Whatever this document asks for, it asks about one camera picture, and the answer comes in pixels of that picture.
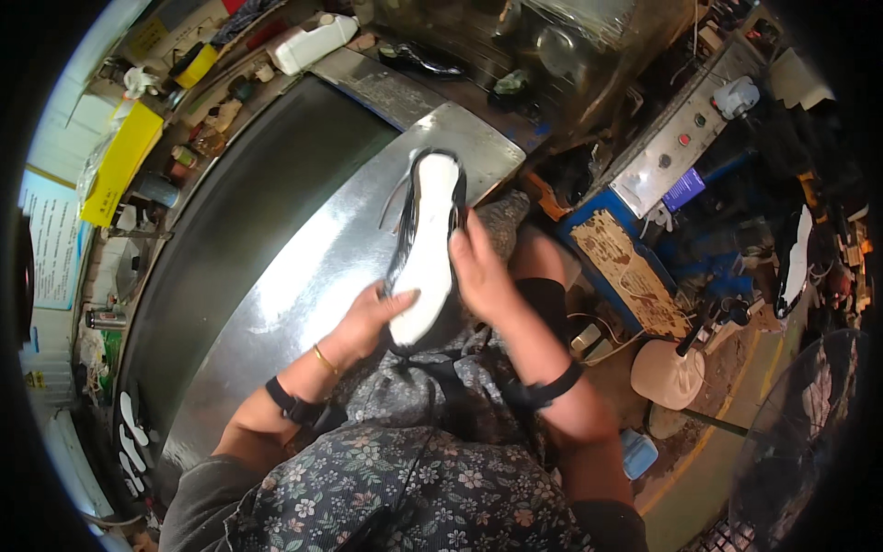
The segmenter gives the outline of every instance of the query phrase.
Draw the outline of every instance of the workbench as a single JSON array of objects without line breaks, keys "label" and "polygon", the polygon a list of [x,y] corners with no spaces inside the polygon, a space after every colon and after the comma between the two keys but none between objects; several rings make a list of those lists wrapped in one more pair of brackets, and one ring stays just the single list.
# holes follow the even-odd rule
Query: workbench
[{"label": "workbench", "polygon": [[148,275],[117,385],[137,385],[161,437],[148,448],[163,500],[211,454],[242,400],[385,275],[404,204],[396,185],[421,147],[460,154],[472,205],[525,158],[464,108],[339,49],[200,179]]}]

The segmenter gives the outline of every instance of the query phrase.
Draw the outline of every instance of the black shoe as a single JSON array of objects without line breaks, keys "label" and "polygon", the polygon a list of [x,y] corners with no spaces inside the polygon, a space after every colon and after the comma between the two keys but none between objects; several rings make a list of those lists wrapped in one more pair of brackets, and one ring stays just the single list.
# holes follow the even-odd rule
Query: black shoe
[{"label": "black shoe", "polygon": [[378,52],[381,63],[396,71],[416,71],[440,80],[465,78],[463,69],[442,61],[441,55],[428,55],[407,42],[383,46]]},{"label": "black shoe", "polygon": [[411,163],[408,180],[398,246],[384,285],[386,295],[420,290],[417,302],[389,323],[394,343],[390,350],[404,356],[441,347],[462,327],[448,241],[466,220],[466,173],[457,154],[421,151]]}]

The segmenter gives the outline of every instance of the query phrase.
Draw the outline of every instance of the yellow box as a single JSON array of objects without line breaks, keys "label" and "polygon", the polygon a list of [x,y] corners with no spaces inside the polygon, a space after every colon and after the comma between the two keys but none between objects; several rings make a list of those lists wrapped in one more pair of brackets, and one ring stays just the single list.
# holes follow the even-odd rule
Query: yellow box
[{"label": "yellow box", "polygon": [[217,58],[217,50],[212,48],[209,44],[203,44],[200,53],[196,55],[189,65],[187,65],[184,72],[175,77],[175,82],[188,90],[195,87],[196,83],[206,76],[206,73],[212,68],[212,65],[215,64]]},{"label": "yellow box", "polygon": [[120,197],[160,136],[162,117],[135,102],[110,142],[79,218],[97,226],[110,226]]}]

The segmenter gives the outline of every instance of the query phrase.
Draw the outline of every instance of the woman's left hand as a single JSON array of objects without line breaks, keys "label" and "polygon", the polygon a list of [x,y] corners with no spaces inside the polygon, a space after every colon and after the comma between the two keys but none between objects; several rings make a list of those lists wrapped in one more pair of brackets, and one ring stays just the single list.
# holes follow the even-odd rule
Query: woman's left hand
[{"label": "woman's left hand", "polygon": [[322,355],[345,370],[368,356],[380,341],[387,322],[414,304],[418,291],[411,290],[381,299],[383,282],[374,282],[352,302],[343,320],[319,343]]}]

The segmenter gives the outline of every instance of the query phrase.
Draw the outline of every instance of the yellow label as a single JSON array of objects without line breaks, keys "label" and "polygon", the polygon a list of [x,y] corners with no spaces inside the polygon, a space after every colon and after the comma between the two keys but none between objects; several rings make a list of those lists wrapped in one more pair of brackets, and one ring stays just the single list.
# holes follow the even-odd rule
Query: yellow label
[{"label": "yellow label", "polygon": [[138,59],[144,59],[150,50],[169,34],[158,17],[150,18],[138,34],[129,41],[129,50]]},{"label": "yellow label", "polygon": [[46,389],[46,380],[43,379],[43,372],[28,372],[25,374],[25,385],[37,389]]}]

